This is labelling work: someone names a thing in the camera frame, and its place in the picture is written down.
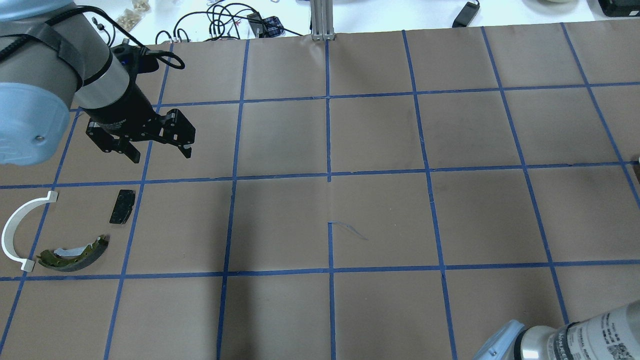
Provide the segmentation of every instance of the green brake lining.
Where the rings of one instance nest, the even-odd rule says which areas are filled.
[[[109,246],[109,242],[104,235],[100,235],[93,243],[87,245],[82,251],[82,254],[78,256],[63,258],[47,249],[38,256],[38,263],[51,270],[62,272],[77,271],[86,268],[98,260],[107,249],[107,246]]]

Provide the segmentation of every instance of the white table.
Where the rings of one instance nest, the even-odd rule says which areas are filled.
[[[263,17],[276,15],[284,27],[309,34],[309,2],[303,0],[242,0]],[[450,28],[467,0],[334,0],[333,16],[336,33],[363,33],[411,29]],[[130,0],[84,0],[78,4],[94,5],[117,18],[125,8],[132,8]],[[207,0],[150,0],[151,11],[133,29],[132,35],[145,44],[153,44],[162,29],[173,32],[175,22],[184,14],[207,9]],[[607,19],[598,0],[572,0],[551,3],[547,0],[481,0],[480,11],[470,26],[500,26],[513,24],[543,24]],[[111,31],[106,21],[102,21]],[[194,41],[209,38],[206,15],[192,15],[180,24]],[[245,20],[240,26],[241,37],[253,37]],[[116,44],[123,39],[116,36]]]

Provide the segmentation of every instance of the grid square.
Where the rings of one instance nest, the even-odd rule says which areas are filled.
[[[638,207],[619,166],[529,171],[555,261],[638,259]]]
[[[586,89],[510,91],[506,96],[527,164],[618,160]]]
[[[447,264],[546,262],[522,170],[435,172]]]
[[[324,42],[311,40],[311,35],[255,39],[249,50],[244,98],[324,96],[325,72]]]
[[[332,95],[410,92],[402,33],[340,34],[329,42]]]
[[[102,152],[85,133],[88,122],[89,116],[85,113],[77,120],[59,182],[139,181],[147,157],[148,142],[133,143],[140,151],[140,163],[134,164],[123,154]]]
[[[186,67],[169,69],[164,104],[240,99],[245,41],[175,44]]]
[[[458,359],[471,359],[511,319],[564,324],[548,268],[449,270],[447,284]]]
[[[245,104],[238,175],[326,172],[325,109],[324,100]]]
[[[1,226],[4,226],[4,222],[21,207],[25,202],[37,199],[39,197],[46,197],[49,189],[11,189],[0,190],[0,199],[2,199],[2,205],[0,206],[0,221]],[[44,206],[39,206],[30,211],[20,221],[20,225],[15,231],[13,238],[13,247],[15,248],[18,256],[26,258],[29,256],[31,246],[36,238],[38,232],[38,226],[42,219],[42,213],[44,212]],[[9,259],[4,255],[0,255],[0,277],[22,275],[20,270],[21,264]]]
[[[573,22],[565,26],[590,83],[640,81],[638,21]]]
[[[331,100],[332,171],[424,168],[413,97]]]
[[[147,179],[231,177],[236,147],[238,105],[202,105],[179,108],[196,128],[190,159],[174,146],[154,144]]]
[[[0,326],[2,330],[6,326],[9,319],[15,293],[18,290],[19,281],[2,281],[0,282]]]
[[[571,322],[640,299],[640,265],[563,266],[556,273]]]
[[[69,125],[51,158],[37,165],[21,167],[13,164],[0,165],[0,186],[24,184],[51,184],[56,178],[60,158],[65,150],[67,138],[76,112],[69,113]]]
[[[73,275],[119,274],[133,219],[131,216],[124,225],[109,224],[120,189],[134,190],[136,194],[139,191],[135,185],[56,189],[59,193],[58,201],[49,205],[34,255],[59,247],[85,247],[99,235],[107,235],[109,247],[104,254],[90,266],[75,271]],[[60,275],[60,272],[36,265],[29,275]]]
[[[613,135],[623,161],[640,157],[640,86],[607,86],[592,88],[609,131]]]
[[[496,88],[480,28],[406,32],[417,90]]]
[[[431,168],[519,165],[499,92],[420,95]]]
[[[128,274],[222,271],[230,181],[148,184]]]
[[[450,359],[440,272],[335,274],[335,337],[338,359]]]
[[[239,181],[230,271],[326,268],[323,177]]]
[[[327,274],[230,277],[222,359],[331,358]]]
[[[117,289],[117,280],[25,282],[3,359],[102,359]]]
[[[215,359],[221,284],[219,277],[126,280],[109,358]]]
[[[424,174],[336,176],[331,181],[336,267],[437,265]]]
[[[583,84],[560,24],[486,28],[502,86]]]

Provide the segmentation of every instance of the blue tape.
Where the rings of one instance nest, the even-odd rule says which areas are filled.
[[[638,165],[638,161],[624,161],[624,165]],[[576,163],[576,164],[539,164],[539,165],[527,165],[527,168],[563,168],[563,167],[604,167],[604,166],[619,166],[619,162],[604,162],[604,163]],[[457,171],[487,171],[487,170],[513,170],[521,169],[521,165],[496,165],[485,167],[446,167],[446,168],[431,168],[430,172],[457,172]],[[359,175],[384,175],[384,174],[422,174],[426,170],[423,168],[409,168],[409,169],[392,169],[392,170],[363,170],[363,171],[340,171],[332,172],[331,176],[359,176]],[[238,181],[245,180],[263,180],[263,179],[288,179],[293,177],[327,177],[329,174],[326,172],[314,172],[307,174],[275,174],[275,175],[250,175],[250,176],[237,176]],[[204,183],[209,181],[231,181],[233,177],[194,177],[184,179],[155,179],[144,180],[145,184],[169,184],[169,183]],[[57,188],[74,188],[84,186],[122,186],[122,185],[140,185],[143,181],[130,180],[130,181],[98,181],[89,183],[61,183],[56,184]],[[30,189],[30,188],[50,188],[52,184],[31,184],[31,185],[4,185],[0,186],[0,190],[7,189]]]
[[[326,87],[326,173],[327,181],[331,182],[331,99],[330,73],[329,73],[329,40],[324,41],[324,85]]]
[[[335,349],[335,286],[334,286],[334,271],[333,271],[333,224],[327,223],[327,238],[328,238],[328,262],[329,262],[329,326],[331,329],[331,359],[336,359]]]
[[[640,265],[640,259],[620,260],[583,260],[583,261],[558,261],[555,267],[575,266],[623,266]],[[446,270],[486,270],[486,269],[517,269],[517,268],[546,268],[549,263],[497,263],[497,264],[458,264],[445,265]],[[305,274],[329,274],[333,273],[358,273],[358,272],[407,272],[407,271],[440,271],[440,265],[405,265],[405,266],[369,266],[369,267],[344,267],[344,268],[305,268],[290,270],[259,270],[228,272],[229,277],[252,276],[278,276],[278,275],[305,275]],[[126,279],[172,279],[190,277],[222,277],[223,272],[179,272],[161,274],[127,274]],[[67,281],[67,280],[105,280],[119,279],[119,274],[104,275],[46,275],[27,276],[27,281]],[[0,282],[20,281],[21,277],[0,277]]]
[[[218,314],[218,338],[216,340],[216,359],[220,360],[222,351],[222,339],[225,323],[225,306],[227,303],[227,279],[229,272],[229,259],[231,255],[231,236],[234,225],[234,208],[236,206],[236,188],[237,188],[237,169],[238,169],[238,153],[240,151],[240,134],[242,130],[242,114],[244,106],[244,86],[246,84],[246,67],[249,58],[249,40],[246,41],[244,47],[244,60],[242,69],[242,82],[240,85],[240,101],[238,103],[238,121],[236,127],[236,146],[234,149],[234,167],[233,167],[233,184],[231,187],[231,203],[229,206],[229,223],[227,227],[227,245],[225,248],[225,265],[222,276],[222,287],[220,290],[220,312]]]
[[[422,159],[424,161],[424,168],[427,177],[427,189],[429,192],[429,204],[431,206],[431,218],[433,221],[433,231],[436,238],[436,248],[438,250],[438,266],[440,267],[440,278],[442,280],[442,297],[444,300],[445,314],[447,317],[447,328],[449,330],[449,343],[451,346],[451,356],[453,360],[458,360],[458,353],[456,350],[456,338],[453,330],[453,321],[451,319],[451,305],[449,303],[449,289],[447,286],[447,274],[444,262],[444,255],[442,254],[442,243],[440,242],[440,228],[438,226],[438,215],[436,213],[436,205],[433,199],[433,186],[431,182],[431,171],[429,167],[429,159],[427,157],[426,148],[424,146],[424,133],[422,132],[422,119],[420,117],[420,104],[418,102],[418,91],[415,86],[415,74],[413,73],[413,63],[411,60],[411,51],[409,50],[409,42],[406,39],[406,31],[402,30],[402,37],[404,41],[404,50],[406,52],[406,59],[409,65],[409,75],[411,76],[411,86],[413,90],[413,103],[415,105],[415,116],[417,118],[418,135],[420,137],[420,149],[422,150]]]
[[[484,27],[481,28],[482,35],[484,38],[484,44],[486,45],[487,52],[489,53],[489,59],[491,60],[491,66],[493,67],[493,73],[495,74],[495,79],[498,82],[498,87],[500,88],[500,96],[502,97],[502,103],[504,105],[504,111],[506,112],[507,119],[509,120],[509,127],[511,128],[511,133],[513,135],[513,141],[515,142],[516,149],[518,151],[518,157],[520,158],[520,163],[522,164],[522,172],[524,173],[525,181],[527,183],[527,189],[529,190],[529,196],[531,197],[531,203],[533,205],[534,213],[536,214],[536,221],[538,222],[538,228],[540,230],[540,237],[542,238],[542,244],[545,248],[545,253],[547,255],[547,261],[549,265],[549,269],[551,270],[551,277],[554,281],[554,287],[556,288],[556,295],[558,297],[558,303],[560,305],[560,312],[562,312],[563,320],[565,323],[569,323],[569,317],[566,312],[566,307],[564,306],[564,297],[562,295],[562,289],[560,288],[560,283],[557,278],[556,268],[554,267],[553,257],[551,256],[551,249],[549,248],[549,244],[547,241],[547,234],[545,232],[544,225],[542,224],[542,217],[540,216],[540,209],[538,209],[538,202],[536,201],[536,195],[533,191],[533,185],[531,184],[531,178],[529,177],[529,171],[527,170],[527,164],[524,159],[524,155],[522,153],[522,148],[520,146],[520,141],[518,139],[518,133],[516,132],[515,125],[513,123],[513,118],[511,116],[511,110],[509,110],[509,103],[507,102],[507,97],[504,93],[504,89],[502,87],[502,81],[500,80],[500,74],[498,72],[498,68],[495,64],[495,58],[493,57],[493,52],[491,50],[491,45],[489,44],[489,38],[486,36],[486,31]]]

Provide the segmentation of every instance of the black strap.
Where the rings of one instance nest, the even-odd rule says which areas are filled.
[[[0,37],[27,35],[57,52],[58,58],[76,73],[77,89],[83,85],[84,61],[82,54],[65,37],[48,24],[24,24],[16,21],[3,23]]]

